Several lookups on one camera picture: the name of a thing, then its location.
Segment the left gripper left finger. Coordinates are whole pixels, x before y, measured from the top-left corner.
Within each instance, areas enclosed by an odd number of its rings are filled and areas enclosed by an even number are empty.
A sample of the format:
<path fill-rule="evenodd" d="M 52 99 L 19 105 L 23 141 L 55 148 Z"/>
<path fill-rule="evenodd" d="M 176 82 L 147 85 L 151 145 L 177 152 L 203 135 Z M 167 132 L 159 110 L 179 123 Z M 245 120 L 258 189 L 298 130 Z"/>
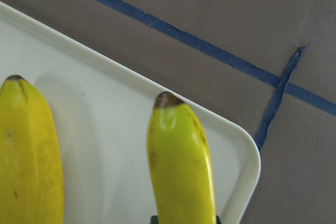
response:
<path fill-rule="evenodd" d="M 158 216 L 157 215 L 153 215 L 150 218 L 150 224 L 159 224 L 159 220 L 158 220 Z"/>

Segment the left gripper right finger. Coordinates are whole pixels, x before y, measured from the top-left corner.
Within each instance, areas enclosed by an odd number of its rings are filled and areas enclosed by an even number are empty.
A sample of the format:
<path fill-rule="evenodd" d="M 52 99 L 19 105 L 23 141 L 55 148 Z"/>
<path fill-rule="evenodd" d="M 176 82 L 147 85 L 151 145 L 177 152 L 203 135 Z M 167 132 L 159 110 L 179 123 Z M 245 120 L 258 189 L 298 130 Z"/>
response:
<path fill-rule="evenodd" d="M 221 221 L 220 221 L 219 216 L 216 216 L 216 223 L 217 223 L 217 224 L 221 224 Z"/>

